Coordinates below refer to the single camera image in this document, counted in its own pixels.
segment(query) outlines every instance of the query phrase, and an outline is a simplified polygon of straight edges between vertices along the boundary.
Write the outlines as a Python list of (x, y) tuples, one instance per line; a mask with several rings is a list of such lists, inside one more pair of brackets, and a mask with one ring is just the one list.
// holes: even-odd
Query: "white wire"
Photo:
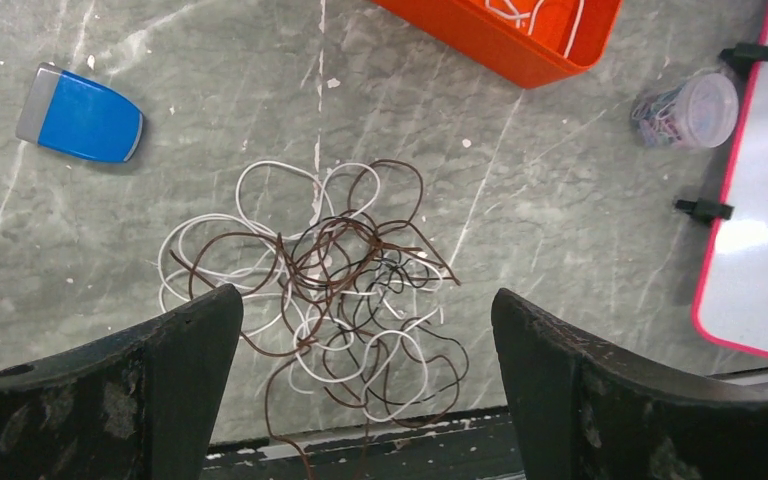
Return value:
[[(506, 3), (508, 3), (509, 6), (512, 7), (512, 4), (505, 0)], [(525, 16), (521, 16), (521, 19), (528, 18), (531, 14), (527, 14)], [(299, 175), (302, 177), (305, 177), (309, 179), (314, 188), (315, 198), (313, 203), (313, 209), (314, 209), (314, 217), (310, 220), (310, 226), (316, 225), (319, 223), (322, 218), (327, 216), (336, 216), (341, 212), (337, 212), (334, 209), (334, 204), (331, 201), (331, 197), (328, 193), (328, 184), (329, 182), (335, 178), (335, 175), (339, 172), (341, 172), (344, 169), (352, 169), (352, 168), (359, 168), (364, 170), (365, 172), (369, 172), (372, 174), (372, 178), (375, 182), (375, 189), (370, 197), (370, 200), (367, 201), (365, 204), (363, 204), (360, 208), (354, 210), (351, 214), (348, 214), (348, 218), (355, 218), (358, 215), (361, 215), (362, 213), (369, 210), (372, 205), (378, 200), (379, 194), (381, 192), (381, 178), (379, 177), (378, 173), (373, 169), (372, 167), (361, 164), (361, 163), (344, 163), (340, 164), (337, 167), (333, 169), (329, 169), (327, 175), (324, 179), (320, 180), (319, 176), (316, 174), (312, 174), (310, 172), (307, 172), (303, 169), (294, 167), (292, 165), (288, 165), (286, 163), (274, 161), (274, 160), (261, 160), (258, 162), (255, 162), (248, 167), (246, 167), (243, 172), (240, 174), (239, 178), (237, 179), (236, 188), (234, 190), (234, 196), (235, 196), (235, 204), (236, 204), (236, 215), (229, 215), (225, 213), (207, 213), (203, 215), (195, 216), (189, 220), (186, 220), (179, 225), (177, 225), (175, 228), (172, 229), (172, 231), (164, 238), (164, 240), (160, 244), (160, 248), (157, 252), (157, 272), (158, 276), (160, 278), (160, 288), (158, 290), (158, 304), (160, 305), (160, 308), (163, 312), (168, 311), (165, 301), (165, 295), (169, 294), (173, 297), (177, 298), (181, 302), (189, 301), (189, 294), (188, 292), (184, 292), (179, 290), (174, 286), (174, 283), (177, 279), (181, 277), (187, 277), (190, 275), (190, 271), (194, 271), (198, 273), (200, 276), (210, 280), (216, 285), (222, 285), (222, 284), (231, 284), (234, 285), (238, 290), (243, 292), (244, 294), (247, 294), (245, 296), (246, 302), (252, 302), (252, 301), (271, 301), (275, 299), (279, 299), (279, 301), (282, 301), (281, 311), (273, 318), (269, 319), (266, 323), (263, 325), (250, 329), (248, 331), (245, 331), (244, 333), (248, 335), (249, 337), (253, 337), (256, 335), (259, 335), (263, 332), (266, 332), (270, 329), (272, 329), (281, 319), (282, 317), (286, 318), (288, 322), (291, 324), (295, 323), (294, 318), (298, 319), (298, 324), (295, 325), (293, 328), (293, 346), (294, 348), (298, 348), (301, 345), (302, 339), (307, 339), (305, 342), (305, 345), (308, 347), (308, 349), (305, 350), (305, 355), (302, 355), (301, 351), (296, 352), (294, 355), (296, 357), (296, 361), (290, 365), (289, 367), (289, 374), (287, 376), (288, 378), (288, 384), (290, 388), (298, 392), (300, 394), (305, 395), (311, 395), (314, 393), (314, 390), (301, 388), (300, 386), (296, 385), (295, 381), (293, 380), (293, 376), (295, 373), (295, 366), (298, 364), (299, 367), (301, 367), (302, 371), (310, 377), (312, 380), (323, 384), (323, 385), (334, 385), (334, 384), (340, 384), (340, 383), (347, 383), (351, 382), (355, 379), (358, 379), (362, 375), (367, 372), (369, 365), (372, 363), (369, 356), (371, 353), (371, 349), (373, 346), (378, 347), (378, 345), (384, 341), (385, 338), (397, 338), (401, 341), (406, 341), (409, 343), (413, 349), (416, 350), (416, 353), (414, 354), (414, 358), (418, 360), (418, 363), (422, 369), (422, 382), (419, 385), (417, 393), (412, 397), (412, 399), (408, 402), (406, 402), (404, 405), (402, 405), (400, 408), (398, 408), (396, 411), (392, 412), (390, 415), (379, 418), (373, 415), (371, 412), (369, 412), (368, 407), (363, 408), (364, 415), (366, 415), (370, 420), (376, 421), (376, 422), (384, 422), (389, 421), (401, 414), (405, 411), (408, 407), (410, 407), (412, 404), (420, 400), (426, 391), (429, 390), (428, 385), (428, 364), (425, 360), (425, 354), (422, 351), (421, 345), (419, 343), (419, 337), (417, 336), (414, 338), (411, 335), (411, 331), (416, 328), (417, 325), (427, 322), (431, 317), (434, 315), (440, 316), (440, 321), (442, 323), (443, 321), (443, 308), (440, 306), (434, 307), (431, 309), (431, 311), (425, 315), (422, 315), (421, 317), (417, 318), (416, 320), (413, 320), (407, 328), (404, 328), (402, 330), (396, 330), (396, 329), (382, 329), (380, 332), (369, 338), (366, 342), (366, 345), (363, 349), (363, 355), (360, 360), (360, 365), (357, 369), (353, 369), (346, 375), (339, 377), (339, 378), (330, 378), (330, 377), (323, 377), (321, 375), (318, 375), (314, 372), (314, 369), (311, 365), (315, 365), (316, 359), (321, 358), (317, 356), (317, 352), (320, 352), (320, 355), (327, 355), (327, 354), (337, 354), (340, 352), (347, 352), (349, 351), (355, 344), (357, 340), (357, 334), (353, 331), (353, 327), (346, 322), (343, 319), (336, 318), (330, 315), (323, 315), (319, 308), (315, 308), (314, 303), (308, 302), (308, 306), (303, 310), (302, 307), (299, 305), (299, 303), (296, 301), (297, 294), (294, 296), (294, 286), (293, 283), (290, 281), (283, 282), (284, 287), (281, 289), (280, 292), (258, 292), (251, 294), (252, 290), (254, 290), (255, 287), (245, 285), (244, 282), (253, 278), (259, 278), (258, 285), (263, 282), (263, 280), (266, 280), (265, 284), (263, 285), (263, 288), (269, 288), (273, 287), (280, 279), (289, 280), (290, 278), (290, 268), (286, 263), (286, 259), (283, 257), (283, 255), (279, 254), (277, 252), (277, 249), (275, 247), (274, 241), (278, 239), (278, 233), (270, 228), (267, 224), (263, 222), (258, 222), (252, 218), (249, 218), (246, 214), (243, 203), (242, 203), (242, 189), (243, 184), (247, 178), (247, 176), (253, 172), (254, 170), (258, 168), (270, 168), (275, 167), (279, 168), (285, 171), (288, 171), (292, 174)], [(211, 267), (207, 268), (204, 266), (193, 266), (193, 260), (191, 260), (187, 254), (185, 253), (185, 244), (187, 244), (186, 239), (189, 238), (188, 236), (192, 234), (192, 232), (195, 231), (196, 228), (198, 228), (201, 225), (206, 224), (212, 224), (212, 223), (226, 223), (231, 224), (233, 227), (239, 229), (242, 227), (242, 229), (247, 230), (253, 234), (261, 235), (266, 238), (259, 238), (259, 237), (247, 237), (247, 236), (241, 236), (237, 237), (242, 240), (257, 240), (264, 248), (264, 252), (258, 257), (257, 261), (254, 262), (254, 264), (249, 266), (243, 266), (239, 268), (228, 268), (228, 269), (220, 269), (217, 267)], [(304, 226), (303, 228), (300, 228), (297, 232), (292, 233), (290, 235), (282, 234), (281, 238), (284, 242), (291, 243), (297, 240), (300, 240), (303, 235), (305, 235), (305, 232), (310, 230), (308, 228), (309, 226)], [(186, 266), (181, 268), (176, 268), (171, 271), (171, 273), (166, 273), (167, 268), (166, 264), (168, 263), (168, 255), (167, 252), (172, 248), (176, 254), (176, 256), (180, 259), (181, 263)], [(390, 252), (387, 252), (384, 254), (384, 257), (382, 257), (379, 260), (382, 260), (378, 263), (377, 267), (373, 272), (370, 272), (370, 275), (372, 278), (374, 278), (374, 282), (378, 282), (381, 278), (385, 278), (384, 276), (387, 275), (386, 269), (392, 268), (391, 266), (386, 265), (383, 262), (383, 258), (388, 258), (391, 261), (396, 261), (393, 258), (390, 258), (389, 255)], [(324, 259), (318, 259), (319, 262), (324, 262)], [(413, 287), (413, 285), (406, 280), (403, 280), (401, 277), (392, 278), (388, 280), (390, 285), (402, 285), (411, 287), (414, 289), (414, 291), (424, 291), (424, 292), (430, 292), (434, 293), (437, 292), (443, 284), (444, 281), (444, 273), (441, 271), (441, 269), (436, 265), (431, 263), (430, 261), (424, 260), (423, 258), (419, 257), (418, 255), (413, 255), (411, 253), (406, 254), (401, 260), (399, 260), (400, 265), (399, 268), (407, 268), (410, 266), (414, 272), (425, 272), (425, 276), (430, 277), (428, 280), (424, 280), (424, 284), (422, 287)], [(270, 278), (264, 279), (264, 276), (270, 275)], [(369, 291), (357, 291), (357, 290), (342, 290), (337, 289), (339, 291), (340, 295), (346, 295), (351, 297), (357, 297), (357, 298), (374, 298), (379, 297), (378, 304), (383, 305), (395, 319), (397, 320), (403, 320), (405, 318), (404, 313), (399, 313), (401, 310), (397, 310), (390, 301), (387, 299), (388, 295), (388, 288), (382, 288), (377, 283), (374, 284), (375, 287), (370, 287)], [(312, 298), (314, 302), (322, 300), (326, 295), (326, 292), (324, 291), (315, 291), (312, 290), (309, 293), (309, 297)], [(294, 313), (294, 315), (287, 315), (288, 312)], [(323, 344), (322, 342), (318, 341), (316, 338), (309, 338), (312, 334), (312, 324), (320, 323), (323, 327), (324, 326), (333, 326), (338, 329), (343, 330), (346, 333), (346, 337), (343, 338), (343, 344), (339, 346), (329, 346), (327, 344)], [(389, 349), (390, 353), (383, 360), (383, 362), (377, 363), (377, 368), (374, 372), (372, 372), (371, 376), (367, 379), (367, 381), (363, 384), (362, 392), (363, 394), (366, 394), (367, 390), (370, 388), (373, 381), (375, 381), (381, 373), (389, 366), (392, 368), (392, 362), (395, 358), (395, 356), (402, 351), (398, 348), (391, 348)], [(311, 365), (308, 365), (305, 362), (305, 358), (310, 359), (312, 362)]]
[[(534, 33), (534, 26), (537, 24), (537, 12), (540, 11), (540, 7), (546, 0), (537, 0), (537, 4), (530, 12), (520, 13), (519, 9), (511, 3), (511, 0), (504, 0), (505, 5), (511, 9), (513, 14), (505, 12), (492, 5), (492, 0), (484, 0), (484, 6), (495, 13), (496, 15), (504, 18), (505, 20), (513, 20), (516, 22), (516, 28), (522, 27), (522, 21), (528, 20), (528, 36), (530, 37)], [(575, 42), (575, 37), (578, 35), (578, 25), (581, 23), (581, 13), (584, 11), (584, 0), (578, 0), (578, 11), (575, 14), (575, 20), (572, 24), (572, 31), (570, 37), (567, 40), (567, 46), (564, 49), (564, 58), (569, 58), (570, 51), (572, 51), (572, 44)]]

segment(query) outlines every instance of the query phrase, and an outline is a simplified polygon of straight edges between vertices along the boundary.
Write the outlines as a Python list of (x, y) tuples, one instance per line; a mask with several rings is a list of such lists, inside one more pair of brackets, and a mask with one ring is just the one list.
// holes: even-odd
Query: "floor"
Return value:
[[(754, 39), (763, 4), (627, 0), (592, 71), (523, 91), (365, 0), (0, 0), (0, 369), (158, 314), (161, 241), (192, 216), (232, 212), (251, 162), (324, 171), (376, 157), (422, 172), (421, 228), (464, 281), (443, 292), (435, 327), (471, 356), (458, 409), (505, 402), (489, 318), (500, 287), (676, 368), (763, 365), (690, 323), (706, 231), (671, 201), (705, 182), (716, 154), (646, 150), (627, 121), (642, 89)], [(97, 166), (15, 138), (42, 61), (139, 105), (137, 158)], [(244, 202), (305, 225), (310, 183), (263, 181)], [(275, 367), (240, 345), (214, 441), (264, 435)], [(278, 431), (361, 422), (324, 394), (282, 386), (273, 399), (310, 412), (276, 416)]]

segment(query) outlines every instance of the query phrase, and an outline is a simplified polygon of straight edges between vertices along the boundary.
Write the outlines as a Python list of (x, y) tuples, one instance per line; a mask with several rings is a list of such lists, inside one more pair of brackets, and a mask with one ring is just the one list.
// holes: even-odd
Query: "white string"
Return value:
[[(371, 350), (373, 347), (380, 348), (380, 343), (384, 342), (385, 338), (394, 338), (396, 341), (405, 341), (407, 344), (409, 344), (411, 347), (413, 347), (414, 350), (416, 350), (415, 353), (412, 354), (412, 356), (416, 359), (416, 363), (419, 364), (421, 370), (422, 370), (422, 381), (421, 384), (417, 387), (416, 392), (411, 397), (411, 400), (404, 402), (404, 405), (400, 406), (395, 411), (391, 412), (389, 415), (384, 417), (378, 417), (374, 415), (372, 412), (369, 411), (368, 406), (364, 406), (363, 413), (364, 415), (369, 418), (372, 421), (375, 422), (385, 422), (392, 420), (396, 418), (398, 415), (400, 415), (402, 412), (405, 411), (408, 407), (410, 407), (412, 404), (415, 404), (416, 402), (420, 401), (423, 396), (425, 396), (426, 392), (430, 389), (430, 386), (428, 385), (428, 379), (429, 379), (429, 373), (428, 373), (428, 363), (426, 361), (426, 355), (423, 353), (421, 344), (419, 342), (419, 336), (414, 336), (414, 333), (416, 333), (416, 327), (423, 322), (428, 322), (429, 319), (435, 315), (439, 315), (440, 322), (443, 322), (443, 308), (441, 306), (434, 306), (431, 308), (431, 310), (422, 315), (418, 316), (415, 315), (415, 320), (412, 320), (410, 324), (401, 330), (398, 329), (381, 329), (378, 333), (373, 335), (372, 337), (368, 338), (366, 340), (365, 347), (363, 348), (363, 355), (361, 357), (361, 360), (357, 363), (359, 363), (359, 366), (357, 366), (356, 369), (352, 369), (349, 371), (349, 373), (339, 377), (339, 378), (331, 378), (331, 377), (324, 377), (319, 374), (317, 374), (314, 371), (313, 365), (316, 364), (316, 359), (320, 358), (320, 355), (329, 355), (329, 359), (334, 354), (340, 354), (341, 352), (348, 352), (350, 349), (355, 346), (358, 340), (358, 336), (356, 333), (352, 332), (352, 326), (347, 322), (345, 319), (336, 318), (332, 315), (322, 315), (318, 309), (314, 308), (313, 303), (309, 303), (308, 306), (303, 309), (298, 301), (297, 297), (298, 294), (294, 292), (293, 282), (290, 281), (291, 279), (291, 269), (286, 263), (286, 259), (283, 257), (283, 255), (279, 254), (277, 251), (274, 243), (272, 241), (277, 241), (279, 238), (279, 233), (276, 232), (275, 229), (271, 228), (269, 225), (267, 225), (265, 222), (256, 221), (252, 218), (250, 218), (245, 209), (243, 208), (243, 200), (242, 200), (242, 192), (243, 192), (243, 184), (247, 178), (248, 175), (251, 174), (254, 170), (258, 168), (270, 168), (275, 167), (280, 170), (285, 170), (289, 173), (292, 173), (294, 175), (298, 175), (301, 177), (304, 177), (312, 182), (314, 193), (315, 193), (315, 199), (314, 203), (312, 205), (314, 209), (314, 216), (310, 220), (310, 225), (305, 226), (304, 228), (299, 229), (297, 232), (286, 234), (282, 233), (280, 235), (280, 238), (282, 239), (285, 244), (292, 245), (293, 242), (299, 241), (302, 239), (303, 236), (306, 235), (316, 235), (317, 232), (322, 233), (323, 228), (322, 227), (314, 227), (314, 228), (308, 228), (310, 226), (317, 225), (323, 218), (326, 217), (335, 217), (338, 215), (338, 212), (334, 209), (334, 204), (331, 200), (331, 196), (328, 193), (328, 185), (329, 182), (331, 182), (335, 175), (339, 172), (343, 172), (346, 169), (361, 169), (365, 172), (368, 172), (372, 174), (372, 178), (375, 183), (375, 189), (371, 195), (371, 198), (369, 201), (367, 201), (364, 205), (362, 205), (357, 210), (354, 210), (352, 213), (348, 214), (345, 218), (352, 218), (355, 219), (359, 215), (361, 215), (364, 212), (367, 212), (378, 200), (379, 194), (381, 193), (381, 178), (379, 177), (378, 173), (373, 169), (372, 167), (361, 164), (361, 163), (344, 163), (336, 166), (333, 169), (329, 169), (327, 175), (324, 179), (320, 180), (319, 176), (316, 174), (312, 174), (310, 172), (307, 172), (303, 169), (294, 167), (292, 165), (288, 165), (286, 163), (274, 161), (274, 160), (262, 160), (255, 162), (248, 167), (246, 167), (243, 172), (240, 174), (239, 178), (237, 179), (236, 188), (234, 190), (235, 195), (235, 204), (236, 204), (236, 215), (229, 215), (225, 213), (207, 213), (203, 215), (195, 216), (189, 220), (186, 220), (179, 225), (177, 225), (175, 228), (172, 229), (172, 231), (169, 233), (169, 235), (166, 236), (166, 238), (161, 242), (160, 248), (157, 252), (157, 272), (158, 276), (160, 278), (160, 289), (158, 290), (158, 304), (160, 305), (160, 308), (163, 312), (168, 311), (165, 297), (167, 295), (172, 295), (173, 297), (177, 298), (181, 302), (189, 301), (189, 293), (185, 291), (179, 290), (178, 287), (175, 286), (176, 280), (179, 280), (181, 278), (189, 278), (190, 272), (196, 272), (200, 276), (208, 279), (215, 285), (223, 285), (223, 284), (231, 284), (234, 285), (241, 293), (245, 295), (245, 300), (247, 304), (250, 304), (252, 301), (274, 301), (278, 300), (279, 303), (283, 299), (283, 304), (281, 305), (281, 310), (285, 312), (283, 315), (287, 321), (294, 325), (294, 330), (292, 332), (292, 345), (293, 349), (296, 350), (302, 345), (306, 346), (303, 351), (296, 351), (295, 358), (296, 361), (290, 365), (289, 372), (287, 376), (287, 381), (292, 390), (295, 392), (298, 392), (300, 394), (304, 395), (312, 395), (314, 393), (314, 389), (311, 388), (303, 388), (299, 386), (296, 381), (293, 379), (294, 372), (297, 370), (295, 369), (295, 366), (298, 365), (301, 367), (301, 371), (303, 371), (306, 376), (314, 381), (317, 382), (323, 386), (325, 385), (335, 385), (335, 384), (345, 384), (348, 382), (352, 382), (357, 380), (358, 378), (364, 377), (365, 381), (363, 382), (362, 386), (362, 395), (361, 398), (366, 398), (365, 395), (368, 391), (368, 389), (372, 386), (372, 383), (381, 375), (382, 372), (385, 371), (385, 369), (389, 366), (391, 369), (393, 368), (393, 362), (396, 358), (396, 356), (399, 354), (399, 352), (402, 352), (403, 350), (399, 348), (390, 348), (389, 354), (387, 357), (383, 360), (383, 362), (379, 361), (377, 364), (377, 368), (374, 372), (370, 372), (369, 367), (373, 363), (372, 359), (370, 359)], [(245, 266), (225, 266), (225, 268), (218, 268), (218, 267), (205, 267), (202, 265), (193, 266), (194, 260), (191, 260), (187, 254), (185, 253), (185, 245), (187, 244), (187, 238), (192, 235), (192, 233), (199, 227), (204, 226), (207, 224), (227, 224), (228, 226), (232, 227), (234, 230), (238, 231), (247, 231), (251, 232), (253, 234), (262, 235), (266, 238), (259, 238), (259, 237), (248, 237), (248, 236), (239, 236), (235, 237), (238, 240), (242, 240), (243, 242), (252, 242), (253, 240), (256, 240), (262, 245), (264, 248), (264, 252), (257, 258), (257, 260), (250, 265)], [(337, 229), (339, 228), (339, 225), (330, 227), (331, 229)], [(176, 268), (173, 269), (171, 272), (167, 272), (167, 263), (169, 261), (169, 256), (167, 255), (170, 248), (175, 252), (175, 254), (180, 259), (181, 263), (186, 265), (186, 268)], [(422, 292), (428, 292), (428, 293), (435, 293), (437, 292), (443, 285), (444, 281), (444, 273), (440, 270), (440, 268), (431, 263), (428, 260), (424, 260), (423, 257), (420, 257), (419, 255), (415, 255), (413, 252), (403, 252), (402, 257), (398, 260), (398, 262), (388, 257), (388, 254), (390, 252), (384, 253), (382, 257), (378, 259), (379, 263), (377, 267), (375, 268), (374, 272), (371, 274), (372, 278), (374, 278), (373, 283), (370, 283), (369, 291), (357, 291), (352, 288), (343, 288), (339, 290), (340, 295), (345, 295), (349, 297), (356, 297), (358, 299), (370, 299), (370, 302), (374, 302), (374, 298), (378, 298), (378, 305), (383, 306), (384, 310), (379, 311), (379, 314), (383, 314), (384, 312), (388, 312), (389, 315), (393, 317), (392, 321), (396, 322), (399, 321), (400, 324), (404, 323), (405, 320), (405, 314), (404, 312), (401, 312), (401, 310), (398, 310), (395, 308), (392, 304), (392, 298), (388, 297), (394, 297), (395, 294), (392, 294), (392, 292), (387, 288), (389, 285), (394, 286), (402, 286), (404, 288), (411, 288), (414, 291), (422, 291)], [(424, 284), (422, 286), (414, 287), (410, 282), (402, 279), (402, 278), (391, 278), (388, 280), (387, 286), (378, 285), (379, 279), (387, 276), (387, 272), (385, 269), (387, 268), (385, 264), (383, 263), (385, 259), (392, 263), (399, 263), (400, 267), (403, 268), (410, 268), (414, 271), (422, 271), (426, 272), (425, 276), (429, 277), (427, 281), (424, 281)], [(321, 258), (313, 258), (311, 265), (318, 265), (319, 267), (324, 268), (324, 259)], [(282, 284), (284, 285), (283, 288), (281, 288), (281, 291), (259, 291), (257, 293), (251, 293), (255, 287), (246, 285), (245, 282), (251, 282), (253, 279), (257, 280), (257, 284), (259, 285), (263, 280), (264, 276), (270, 275), (270, 278), (265, 279), (266, 283), (262, 287), (262, 289), (268, 289), (272, 288), (274, 289), (276, 284), (279, 282), (279, 280), (283, 280)], [(306, 272), (305, 275), (313, 277), (314, 275), (311, 272)], [(308, 297), (312, 298), (313, 301), (322, 300), (326, 295), (326, 292), (323, 291), (311, 291), (309, 292)], [(246, 330), (244, 333), (248, 337), (254, 337), (259, 334), (262, 334), (266, 331), (269, 331), (273, 329), (273, 327), (279, 323), (279, 321), (282, 319), (282, 313), (279, 311), (277, 315), (275, 315), (273, 318), (269, 319), (265, 324)], [(318, 340), (311, 343), (311, 340), (315, 339), (308, 339), (311, 335), (311, 332), (313, 330), (313, 327), (311, 325), (315, 325), (317, 323), (320, 323), (320, 329), (325, 328), (337, 328), (339, 330), (342, 330), (346, 332), (346, 335), (342, 337), (343, 344), (339, 346), (329, 346), (324, 342), (320, 342)]]
[[(522, 27), (522, 21), (528, 20), (528, 36), (530, 37), (532, 34), (534, 34), (534, 26), (537, 24), (537, 12), (540, 11), (540, 7), (543, 6), (543, 3), (545, 0), (538, 0), (537, 4), (534, 5), (534, 8), (530, 12), (524, 12), (521, 13), (519, 9), (514, 5), (511, 0), (503, 0), (505, 2), (505, 5), (510, 9), (511, 12), (505, 12), (504, 10), (497, 8), (493, 6), (492, 0), (484, 0), (484, 6), (490, 10), (491, 12), (495, 13), (496, 15), (504, 18), (505, 20), (513, 20), (516, 22), (516, 28)], [(578, 0), (578, 11), (575, 14), (575, 20), (572, 24), (572, 31), (570, 32), (570, 37), (567, 40), (567, 46), (564, 49), (564, 58), (569, 58), (570, 51), (572, 51), (572, 44), (575, 42), (575, 37), (578, 35), (578, 25), (581, 23), (581, 14), (584, 11), (584, 0)]]

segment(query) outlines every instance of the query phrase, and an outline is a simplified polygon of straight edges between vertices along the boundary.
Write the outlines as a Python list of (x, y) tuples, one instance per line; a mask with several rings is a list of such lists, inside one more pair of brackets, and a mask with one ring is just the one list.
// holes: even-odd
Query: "orange container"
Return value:
[[(487, 8), (485, 0), (372, 0), (448, 43), (523, 88), (535, 88), (586, 72), (599, 61), (622, 0), (585, 0), (569, 55), (564, 57), (578, 17), (579, 0), (544, 0), (534, 29), (520, 27)], [(538, 0), (508, 0), (531, 12)], [(510, 12), (505, 0), (492, 7)]]

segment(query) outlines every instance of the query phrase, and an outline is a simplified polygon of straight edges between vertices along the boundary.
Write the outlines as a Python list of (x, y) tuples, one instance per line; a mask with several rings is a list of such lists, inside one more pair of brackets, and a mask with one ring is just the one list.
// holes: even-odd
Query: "plastic cup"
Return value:
[(731, 135), (737, 113), (734, 84), (725, 75), (709, 73), (641, 96), (631, 123), (647, 147), (714, 148)]

